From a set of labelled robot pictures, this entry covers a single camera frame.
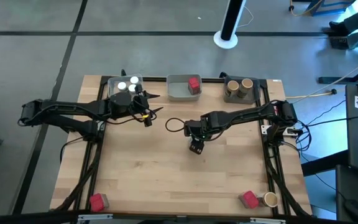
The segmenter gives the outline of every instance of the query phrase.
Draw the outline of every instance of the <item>white base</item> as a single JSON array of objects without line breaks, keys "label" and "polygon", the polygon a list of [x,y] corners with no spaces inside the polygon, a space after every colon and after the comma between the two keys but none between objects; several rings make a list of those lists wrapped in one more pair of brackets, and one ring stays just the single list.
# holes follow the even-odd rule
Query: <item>white base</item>
[{"label": "white base", "polygon": [[217,31],[217,33],[215,33],[214,35],[214,42],[215,44],[223,49],[232,49],[233,47],[235,47],[238,43],[239,39],[237,38],[237,36],[234,34],[230,40],[222,40],[221,38],[221,31]]}]

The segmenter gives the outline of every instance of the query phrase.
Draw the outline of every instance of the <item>black cable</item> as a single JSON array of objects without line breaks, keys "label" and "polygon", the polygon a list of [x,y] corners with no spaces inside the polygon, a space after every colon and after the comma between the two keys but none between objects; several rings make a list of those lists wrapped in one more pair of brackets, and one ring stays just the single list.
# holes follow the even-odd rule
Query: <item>black cable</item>
[{"label": "black cable", "polygon": [[[305,158],[305,157],[303,156],[302,152],[301,152],[301,156],[302,156],[306,161],[310,162],[307,158]],[[343,196],[343,194],[342,194],[340,191],[338,191],[337,189],[335,189],[335,188],[332,187],[331,185],[327,184],[327,183],[326,183],[325,181],[323,181],[317,174],[315,174],[315,176],[316,176],[320,181],[322,181],[323,184],[325,184],[325,185],[327,185],[329,188],[335,190],[335,192],[337,192],[340,196],[342,196],[342,198],[343,198],[344,200],[347,200],[347,199],[345,198],[345,196]]]},{"label": "black cable", "polygon": [[124,124],[124,123],[126,123],[126,122],[128,122],[128,121],[133,121],[133,120],[135,120],[135,119],[134,119],[134,118],[131,118],[131,119],[128,119],[128,120],[126,120],[126,121],[118,122],[118,123],[114,123],[114,122],[111,122],[111,121],[104,121],[104,122],[106,122],[106,123],[108,123],[108,124]]},{"label": "black cable", "polygon": [[62,163],[62,160],[63,160],[63,150],[64,150],[64,148],[65,148],[66,146],[68,146],[69,144],[74,143],[75,141],[80,140],[80,139],[82,139],[82,138],[84,138],[84,137],[81,136],[81,137],[76,138],[76,139],[74,139],[74,140],[68,141],[68,142],[66,142],[66,143],[62,146],[62,148],[60,149],[60,163]]},{"label": "black cable", "polygon": [[344,121],[344,120],[351,120],[351,119],[357,119],[357,118],[358,118],[358,116],[351,117],[351,118],[341,118],[341,119],[335,119],[335,120],[330,120],[330,121],[323,121],[323,122],[320,122],[320,123],[308,125],[308,127],[313,127],[313,126],[316,126],[316,125],[335,122],[335,121]]},{"label": "black cable", "polygon": [[152,116],[152,121],[155,120],[155,119],[157,119],[157,114],[156,114],[153,110],[150,110],[150,108],[147,108],[147,107],[141,105],[141,104],[140,104],[139,102],[137,102],[136,100],[134,100],[133,102],[135,102],[135,103],[137,103],[139,106],[143,107],[143,109],[149,110],[150,113],[151,113],[152,115],[154,115],[154,117]]},{"label": "black cable", "polygon": [[311,138],[311,133],[310,133],[310,129],[309,129],[309,126],[307,126],[306,124],[304,124],[302,121],[299,121],[299,120],[298,120],[298,123],[300,123],[300,124],[302,125],[302,129],[303,129],[303,128],[306,128],[307,131],[304,132],[304,133],[302,133],[302,134],[300,134],[298,137],[296,137],[296,141],[295,141],[295,142],[297,142],[302,135],[304,135],[305,133],[307,133],[308,135],[306,136],[306,138],[309,138],[308,144],[307,144],[305,147],[301,147],[301,148],[299,149],[300,151],[307,151],[307,150],[309,149],[309,147],[310,147],[311,140],[312,140],[312,138]]},{"label": "black cable", "polygon": [[323,112],[322,114],[320,114],[319,116],[317,116],[315,119],[313,119],[312,121],[310,121],[307,125],[311,124],[313,121],[316,121],[318,118],[322,117],[324,114],[330,112],[331,110],[333,110],[335,107],[338,107],[339,105],[341,105],[343,102],[345,102],[346,100],[342,100],[340,103],[338,103],[337,105],[331,107],[331,109]]},{"label": "black cable", "polygon": [[[298,153],[300,152],[300,155],[301,155],[306,161],[309,162],[309,160],[303,156],[303,153],[302,153],[303,151],[299,150],[296,146],[294,146],[293,144],[291,144],[291,143],[289,143],[289,142],[285,142],[285,141],[282,141],[281,143],[286,144],[287,146],[290,146],[290,147],[294,148],[296,151],[298,151]],[[317,174],[315,174],[315,176],[316,176],[320,181],[322,181],[323,184],[327,185],[327,186],[330,187],[331,189],[333,189],[333,190],[335,190],[336,192],[338,192],[338,194],[339,194],[340,196],[342,196],[344,200],[346,200],[345,196],[343,196],[343,194],[340,193],[340,191],[336,190],[334,187],[332,187],[332,186],[330,186],[329,184],[327,184],[327,183],[326,183],[325,181],[323,181]]]},{"label": "black cable", "polygon": [[169,132],[179,132],[179,131],[182,131],[182,130],[185,128],[184,126],[183,126],[181,129],[178,129],[178,130],[171,130],[171,129],[168,128],[168,122],[171,121],[171,120],[173,120],[173,119],[178,120],[178,121],[182,122],[183,124],[185,124],[185,122],[182,121],[182,120],[179,119],[179,118],[170,118],[170,119],[167,120],[167,122],[165,122],[165,129],[166,129],[167,131],[169,131]]},{"label": "black cable", "polygon": [[274,149],[272,149],[272,152],[273,152],[273,155],[272,155],[272,156],[269,156],[269,157],[268,157],[269,159],[273,159],[274,157],[277,156],[277,153],[274,151]]},{"label": "black cable", "polygon": [[283,143],[284,145],[290,146],[292,148],[294,148],[296,151],[299,151],[298,148],[296,146],[294,146],[293,144],[286,142],[286,141],[281,141],[281,143]]}]

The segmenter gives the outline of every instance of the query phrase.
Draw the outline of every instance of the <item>tan cup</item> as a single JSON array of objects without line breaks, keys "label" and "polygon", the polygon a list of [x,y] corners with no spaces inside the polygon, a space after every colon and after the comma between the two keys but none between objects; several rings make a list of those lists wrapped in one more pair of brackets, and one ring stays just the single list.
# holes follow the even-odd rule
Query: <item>tan cup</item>
[{"label": "tan cup", "polygon": [[239,89],[239,84],[238,82],[231,80],[227,83],[226,89],[225,89],[225,94],[227,96],[232,96],[233,94],[236,93],[236,91]]},{"label": "tan cup", "polygon": [[274,208],[278,205],[277,195],[273,192],[267,192],[257,196],[259,206]]},{"label": "tan cup", "polygon": [[254,86],[254,82],[252,80],[250,80],[249,78],[243,79],[241,81],[239,91],[237,92],[237,96],[239,98],[244,98],[248,94],[248,91],[250,91],[253,86]]}]

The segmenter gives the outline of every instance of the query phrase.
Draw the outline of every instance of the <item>gray bin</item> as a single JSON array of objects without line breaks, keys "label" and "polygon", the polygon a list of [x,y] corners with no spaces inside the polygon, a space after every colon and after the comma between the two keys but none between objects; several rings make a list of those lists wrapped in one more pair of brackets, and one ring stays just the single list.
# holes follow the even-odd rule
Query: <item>gray bin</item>
[{"label": "gray bin", "polygon": [[[188,80],[197,78],[200,83],[200,93],[192,95],[188,89]],[[168,99],[170,101],[197,101],[200,98],[203,85],[200,75],[168,75],[167,76]]]}]

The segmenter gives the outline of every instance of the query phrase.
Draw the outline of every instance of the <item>clear container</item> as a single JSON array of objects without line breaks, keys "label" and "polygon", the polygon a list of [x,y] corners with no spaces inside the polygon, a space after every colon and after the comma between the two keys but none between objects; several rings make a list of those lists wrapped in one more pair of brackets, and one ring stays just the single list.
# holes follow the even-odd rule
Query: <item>clear container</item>
[{"label": "clear container", "polygon": [[131,83],[132,77],[137,77],[139,79],[137,84],[141,84],[143,86],[143,76],[141,74],[126,75],[123,77],[112,77],[107,82],[108,83],[108,96],[110,97],[111,95],[120,92],[118,89],[118,83],[120,83],[120,82],[124,82],[127,85],[126,91],[128,91],[128,87],[132,84]]}]

